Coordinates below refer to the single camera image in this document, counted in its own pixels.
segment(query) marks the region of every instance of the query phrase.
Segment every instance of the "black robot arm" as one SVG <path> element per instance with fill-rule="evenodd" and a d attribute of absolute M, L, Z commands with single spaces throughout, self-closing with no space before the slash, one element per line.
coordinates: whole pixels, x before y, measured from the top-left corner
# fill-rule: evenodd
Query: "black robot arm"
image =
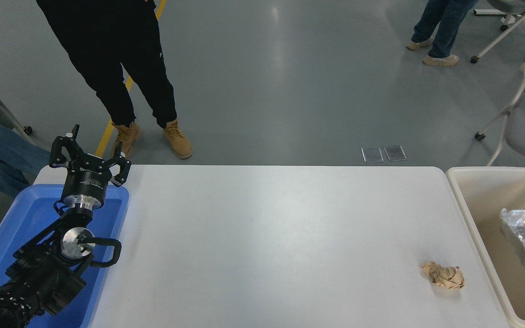
<path fill-rule="evenodd" d="M 93 210 L 104 205 L 109 181 L 117 187 L 125 183 L 131 162 L 121 154 L 121 145 L 109 160 L 86 154 L 76 142 L 78 129 L 75 125 L 65 137 L 56 137 L 50 156 L 51 167 L 67 168 L 60 201 L 69 209 L 13 253 L 16 261 L 5 272 L 10 279 L 0 287 L 0 328 L 24 328 L 35 315 L 56 315 L 86 285 L 81 278 L 86 268 L 118 261 L 121 243 L 95 237 L 86 226 Z M 113 176 L 115 165 L 120 171 Z M 112 246 L 112 259 L 94 261 L 96 245 Z"/>

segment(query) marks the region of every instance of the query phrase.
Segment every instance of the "silver flange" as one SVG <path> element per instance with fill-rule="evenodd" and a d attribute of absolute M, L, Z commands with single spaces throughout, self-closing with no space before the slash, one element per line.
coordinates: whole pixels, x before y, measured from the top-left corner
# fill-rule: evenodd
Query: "silver flange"
<path fill-rule="evenodd" d="M 94 237 L 94 235 L 89 229 L 81 226 L 68 230 L 60 244 L 62 255 L 71 260 L 81 259 L 89 255 L 96 244 L 79 244 L 78 242 L 85 237 Z"/>
<path fill-rule="evenodd" d="M 100 201 L 87 195 L 72 195 L 62 200 L 64 205 L 77 208 L 86 208 L 87 210 L 96 210 L 100 207 Z"/>

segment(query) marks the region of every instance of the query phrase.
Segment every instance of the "gray floor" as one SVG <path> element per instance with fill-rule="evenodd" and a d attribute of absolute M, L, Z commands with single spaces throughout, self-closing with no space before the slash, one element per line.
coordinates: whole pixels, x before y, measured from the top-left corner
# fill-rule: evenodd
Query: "gray floor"
<path fill-rule="evenodd" d="M 404 48 L 425 3 L 169 0 L 162 44 L 194 155 L 173 156 L 134 86 L 144 137 L 131 160 L 355 166 L 367 165 L 362 147 L 402 145 L 407 161 L 379 165 L 484 165 L 498 126 L 483 143 L 473 134 L 518 87 L 525 25 L 472 65 L 500 22 L 471 14 L 453 49 L 461 62 L 427 67 L 426 50 Z M 78 141 L 93 153 L 108 122 L 35 1 L 0 0 L 0 98 L 44 148 L 78 123 Z M 496 165 L 525 167 L 525 158 L 505 147 Z M 0 195 L 0 219 L 10 202 Z"/>

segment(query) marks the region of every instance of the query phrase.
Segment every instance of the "crumpled paper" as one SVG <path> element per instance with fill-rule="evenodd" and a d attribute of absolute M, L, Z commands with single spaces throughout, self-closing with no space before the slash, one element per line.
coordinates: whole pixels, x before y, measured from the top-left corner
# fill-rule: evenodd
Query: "crumpled paper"
<path fill-rule="evenodd" d="M 458 266 L 442 267 L 435 262 L 429 261 L 421 265 L 425 274 L 429 276 L 431 282 L 439 287 L 446 289 L 461 289 L 465 286 L 463 272 Z"/>

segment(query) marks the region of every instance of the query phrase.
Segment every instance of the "black pants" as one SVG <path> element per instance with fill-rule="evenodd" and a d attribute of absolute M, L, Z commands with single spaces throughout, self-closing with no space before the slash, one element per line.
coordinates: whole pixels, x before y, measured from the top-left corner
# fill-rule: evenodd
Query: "black pants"
<path fill-rule="evenodd" d="M 111 120 L 129 125 L 133 103 L 121 64 L 137 83 L 158 125 L 177 118 L 153 0 L 37 0 L 54 34 Z"/>

